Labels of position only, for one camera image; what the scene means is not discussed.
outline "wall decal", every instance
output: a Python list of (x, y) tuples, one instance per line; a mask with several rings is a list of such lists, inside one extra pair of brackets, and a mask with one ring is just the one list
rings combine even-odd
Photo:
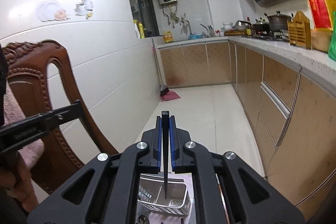
[(76, 3), (75, 12), (77, 16), (85, 16), (89, 19), (93, 16), (93, 2), (91, 0), (81, 0)]
[(41, 2), (36, 8), (36, 16), (42, 22), (70, 19), (61, 4), (55, 0)]

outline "white floor tile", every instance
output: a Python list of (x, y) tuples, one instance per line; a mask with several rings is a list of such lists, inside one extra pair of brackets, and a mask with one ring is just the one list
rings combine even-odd
[(187, 130), (192, 140), (218, 154), (233, 151), (264, 176), (253, 132), (232, 85), (172, 90), (181, 99), (160, 102), (142, 132), (154, 128), (156, 116), (168, 110), (175, 116), (176, 126)]

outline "metal pivot bolt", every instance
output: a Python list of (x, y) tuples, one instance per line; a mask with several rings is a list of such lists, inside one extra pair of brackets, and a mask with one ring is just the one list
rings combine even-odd
[(234, 160), (236, 158), (236, 154), (233, 152), (226, 152), (225, 158), (227, 158), (228, 160)]
[(193, 142), (193, 141), (188, 141), (188, 142), (185, 143), (185, 146), (187, 148), (194, 148), (196, 146), (196, 143)]
[(107, 155), (106, 153), (100, 153), (98, 156), (97, 156), (97, 159), (100, 160), (100, 161), (105, 161), (107, 160), (109, 157), (109, 155)]
[(145, 148), (147, 147), (147, 143), (145, 143), (145, 142), (138, 142), (138, 143), (136, 144), (136, 146), (137, 146), (137, 148), (139, 148), (139, 149), (145, 149)]

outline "green plastic bag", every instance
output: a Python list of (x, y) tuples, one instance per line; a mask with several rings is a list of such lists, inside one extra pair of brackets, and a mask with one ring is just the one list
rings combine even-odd
[(336, 61), (336, 11), (334, 11), (334, 32), (333, 36), (331, 38), (329, 50), (328, 50), (328, 56)]

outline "wooden chair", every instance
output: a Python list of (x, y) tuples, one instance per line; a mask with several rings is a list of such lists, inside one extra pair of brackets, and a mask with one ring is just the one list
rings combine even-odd
[[(82, 125), (101, 152), (110, 155), (118, 151), (109, 143), (92, 119), (79, 93), (71, 70), (67, 50), (53, 40), (39, 43), (12, 42), (3, 48), (9, 65), (8, 83), (24, 114), (32, 116), (52, 110), (48, 91), (47, 66), (59, 69), (62, 84), (70, 103), (80, 99), (85, 116)], [(59, 129), (42, 138), (45, 151), (32, 168), (33, 180), (51, 194), (65, 180), (83, 167)]]

